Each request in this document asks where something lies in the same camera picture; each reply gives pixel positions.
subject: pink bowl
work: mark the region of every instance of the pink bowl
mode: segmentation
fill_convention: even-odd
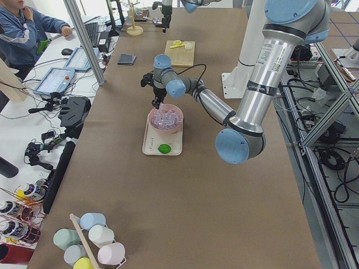
[[[156,111],[158,111],[155,108],[152,108],[152,110],[150,111],[150,113],[148,114],[148,121],[151,125],[152,128],[154,128],[158,133],[163,133],[163,134],[172,134],[172,133],[176,133],[179,129],[181,129],[182,125],[183,125],[183,112],[182,110],[175,106],[175,105],[171,105],[171,104],[162,104],[162,110],[165,112],[168,112],[170,110],[173,110],[175,112],[178,112],[182,118],[182,121],[179,125],[177,125],[176,127],[174,127],[173,129],[169,129],[169,130],[161,130],[158,129],[156,127],[153,126],[152,122],[153,122],[153,118],[154,118],[154,114]]]

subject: ice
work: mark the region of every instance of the ice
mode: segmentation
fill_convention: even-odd
[[[172,130],[182,123],[182,117],[179,112],[174,110],[165,111],[163,105],[153,114],[152,125],[159,130]]]

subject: person's hand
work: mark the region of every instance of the person's hand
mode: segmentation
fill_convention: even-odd
[[[61,28],[61,34],[65,37],[68,38],[71,34],[72,34],[72,29],[70,27],[68,27],[67,25],[64,25]]]
[[[24,14],[26,20],[34,20],[34,12],[30,7],[25,6],[22,13]]]

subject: keyboard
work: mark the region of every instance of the keyboard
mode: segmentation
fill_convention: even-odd
[[[85,29],[88,32],[92,47],[97,47],[97,42],[99,39],[99,24],[98,22],[90,22],[85,24]]]

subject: sleeve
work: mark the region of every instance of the sleeve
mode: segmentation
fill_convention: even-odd
[[[36,45],[38,31],[33,21],[26,20],[23,27],[7,20],[1,20],[1,24],[4,34],[0,35],[0,39],[3,41],[26,50],[30,50]]]
[[[33,11],[38,14],[38,18],[45,32],[61,34],[61,28],[64,25],[69,26],[66,22],[62,20],[58,20],[57,18],[46,16],[35,9],[33,9]]]

